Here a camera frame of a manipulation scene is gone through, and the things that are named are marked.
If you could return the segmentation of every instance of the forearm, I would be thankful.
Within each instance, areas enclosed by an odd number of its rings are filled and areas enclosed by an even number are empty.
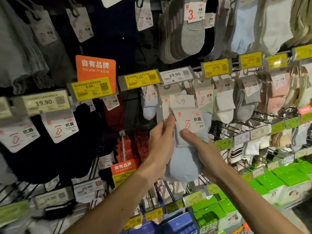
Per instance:
[[[65,234],[119,234],[156,181],[154,179],[153,167],[143,164],[111,195],[71,226]]]
[[[217,185],[243,216],[255,234],[302,233],[261,197],[228,165],[222,166]]]

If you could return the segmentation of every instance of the human hand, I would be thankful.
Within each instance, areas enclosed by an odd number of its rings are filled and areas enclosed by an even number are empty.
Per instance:
[[[227,164],[220,155],[220,150],[209,137],[209,143],[203,142],[197,135],[188,129],[181,130],[183,139],[197,148],[199,160],[204,165],[202,173],[213,183],[217,183]]]
[[[166,121],[161,121],[150,131],[149,155],[143,165],[151,166],[156,179],[165,174],[166,165],[174,152],[175,118],[170,115]]]

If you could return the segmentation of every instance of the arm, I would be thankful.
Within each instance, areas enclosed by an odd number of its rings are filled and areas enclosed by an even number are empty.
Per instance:
[[[166,171],[173,150],[175,118],[150,131],[149,156],[113,193],[68,228],[64,234],[119,234],[154,182]]]
[[[224,162],[211,139],[206,144],[186,129],[182,130],[182,136],[197,148],[205,166],[203,173],[222,189],[255,234],[302,234]]]

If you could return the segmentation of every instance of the orange label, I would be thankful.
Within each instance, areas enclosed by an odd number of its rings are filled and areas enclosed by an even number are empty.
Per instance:
[[[113,176],[136,169],[135,160],[131,159],[111,166]]]
[[[76,55],[78,82],[108,77],[116,93],[116,61],[98,57]]]
[[[303,108],[298,109],[298,111],[300,112],[301,115],[312,112],[312,108],[311,106],[305,106]]]

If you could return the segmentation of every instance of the hand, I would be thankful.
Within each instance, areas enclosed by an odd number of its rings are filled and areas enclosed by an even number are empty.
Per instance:
[[[183,139],[197,148],[199,160],[204,165],[202,173],[213,183],[217,183],[227,164],[220,155],[220,150],[209,137],[209,143],[203,142],[197,135],[188,129],[181,130]]]
[[[150,131],[149,155],[143,165],[153,166],[156,179],[165,174],[174,152],[174,126],[175,118],[169,116],[166,123],[162,121]]]

